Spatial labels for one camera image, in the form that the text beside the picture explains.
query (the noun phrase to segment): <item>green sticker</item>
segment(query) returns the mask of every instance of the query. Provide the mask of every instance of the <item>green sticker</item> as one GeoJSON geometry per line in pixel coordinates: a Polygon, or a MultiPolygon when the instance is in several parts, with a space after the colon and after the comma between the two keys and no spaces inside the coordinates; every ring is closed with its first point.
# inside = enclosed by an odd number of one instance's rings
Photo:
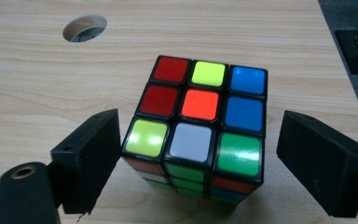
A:
{"type": "Polygon", "coordinates": [[[190,189],[177,189],[179,193],[182,194],[187,194],[187,195],[191,195],[191,196],[196,196],[196,197],[203,197],[203,194],[201,192],[196,192],[190,189]]]}
{"type": "Polygon", "coordinates": [[[261,141],[258,138],[224,133],[217,166],[224,171],[256,176],[259,173],[261,141]]]}
{"type": "Polygon", "coordinates": [[[215,202],[220,202],[220,203],[230,203],[230,204],[240,203],[240,202],[237,202],[237,201],[229,199],[229,198],[219,197],[219,196],[215,196],[215,195],[211,196],[211,200],[215,201],[215,202]]]}
{"type": "Polygon", "coordinates": [[[173,184],[181,189],[191,189],[197,192],[203,191],[203,185],[200,183],[191,182],[184,179],[173,178],[173,184]]]}
{"type": "Polygon", "coordinates": [[[202,182],[203,181],[203,172],[201,170],[196,170],[192,168],[187,168],[184,166],[178,166],[173,164],[167,164],[168,173],[172,176],[180,177],[186,180],[202,182]]]}
{"type": "Polygon", "coordinates": [[[171,185],[169,184],[164,184],[164,183],[161,183],[161,182],[157,182],[157,181],[153,181],[153,180],[148,180],[148,179],[145,179],[145,181],[153,186],[153,187],[158,187],[158,188],[163,188],[163,189],[171,189],[171,185]]]}

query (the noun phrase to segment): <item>cube side face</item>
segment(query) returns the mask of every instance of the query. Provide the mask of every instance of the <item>cube side face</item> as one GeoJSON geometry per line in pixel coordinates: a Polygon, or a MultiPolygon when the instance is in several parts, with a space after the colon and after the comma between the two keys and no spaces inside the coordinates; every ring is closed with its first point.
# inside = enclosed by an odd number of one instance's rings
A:
{"type": "Polygon", "coordinates": [[[202,183],[192,182],[181,178],[172,177],[172,183],[180,189],[189,189],[200,193],[203,193],[206,190],[206,186],[202,183]]]}
{"type": "Polygon", "coordinates": [[[207,174],[201,169],[189,168],[169,162],[165,162],[165,168],[169,175],[183,178],[185,180],[202,183],[208,178],[207,174]]]}
{"type": "Polygon", "coordinates": [[[135,170],[165,175],[162,165],[169,125],[164,121],[134,117],[122,146],[122,157],[135,170]]]}
{"type": "Polygon", "coordinates": [[[164,184],[164,183],[154,181],[154,180],[149,180],[149,179],[145,179],[145,181],[147,184],[149,184],[152,187],[162,188],[162,189],[172,189],[171,184],[164,184]]]}
{"type": "Polygon", "coordinates": [[[254,184],[248,184],[245,182],[240,182],[237,180],[219,176],[215,176],[213,178],[212,186],[214,188],[227,189],[243,194],[250,194],[256,189],[256,186],[254,184]]]}
{"type": "Polygon", "coordinates": [[[217,195],[211,195],[209,198],[211,201],[214,202],[218,202],[218,203],[228,203],[228,204],[232,204],[232,205],[237,205],[240,202],[236,201],[236,200],[232,200],[226,197],[222,197],[222,196],[217,196],[217,195]]]}
{"type": "Polygon", "coordinates": [[[190,195],[190,196],[195,196],[195,197],[198,197],[198,198],[204,198],[205,197],[205,195],[202,192],[194,191],[194,190],[191,190],[191,189],[177,188],[177,191],[178,191],[178,193],[186,194],[186,195],[190,195]]]}
{"type": "Polygon", "coordinates": [[[167,184],[167,185],[171,184],[170,179],[166,175],[154,175],[154,174],[150,174],[150,173],[146,173],[146,172],[142,172],[142,171],[137,171],[137,173],[143,179],[146,179],[146,180],[152,180],[152,181],[159,182],[162,184],[167,184]]]}
{"type": "Polygon", "coordinates": [[[217,189],[217,188],[212,188],[211,190],[211,197],[213,196],[217,196],[220,198],[226,198],[229,199],[231,201],[234,202],[241,202],[242,200],[244,200],[247,195],[245,194],[241,194],[235,191],[231,191],[231,190],[226,190],[226,189],[217,189]]]}

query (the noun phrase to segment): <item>table hole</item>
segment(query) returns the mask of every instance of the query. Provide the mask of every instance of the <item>table hole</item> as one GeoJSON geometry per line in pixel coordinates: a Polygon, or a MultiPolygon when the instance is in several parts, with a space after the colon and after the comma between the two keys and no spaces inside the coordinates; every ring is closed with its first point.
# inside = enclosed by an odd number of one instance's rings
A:
{"type": "Polygon", "coordinates": [[[69,22],[63,28],[62,36],[69,42],[85,42],[100,35],[106,28],[106,18],[100,15],[87,15],[69,22]]]}

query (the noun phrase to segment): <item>circular hole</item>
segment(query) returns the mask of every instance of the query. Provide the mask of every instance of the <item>circular hole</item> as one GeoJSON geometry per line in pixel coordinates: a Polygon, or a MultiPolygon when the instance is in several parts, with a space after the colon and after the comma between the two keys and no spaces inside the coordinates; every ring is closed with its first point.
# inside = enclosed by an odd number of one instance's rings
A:
{"type": "Polygon", "coordinates": [[[63,28],[62,36],[69,42],[84,42],[100,35],[107,21],[100,15],[87,15],[69,22],[63,28]]]}
{"type": "Polygon", "coordinates": [[[13,179],[23,179],[28,177],[36,172],[36,167],[34,166],[25,166],[21,167],[20,169],[16,170],[11,174],[11,178],[13,179]]]}

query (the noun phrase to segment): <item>wooden table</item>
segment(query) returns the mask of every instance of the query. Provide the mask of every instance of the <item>wooden table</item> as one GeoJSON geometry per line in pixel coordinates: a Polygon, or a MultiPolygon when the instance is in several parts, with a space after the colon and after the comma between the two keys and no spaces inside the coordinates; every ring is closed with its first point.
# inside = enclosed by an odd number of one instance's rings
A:
{"type": "Polygon", "coordinates": [[[0,175],[49,163],[105,109],[118,108],[123,138],[159,54],[268,69],[265,183],[232,209],[154,189],[120,160],[82,223],[358,223],[329,217],[276,156],[286,109],[358,141],[358,101],[316,0],[0,1],[0,175]],[[88,14],[104,16],[105,31],[64,40],[88,14]]]}

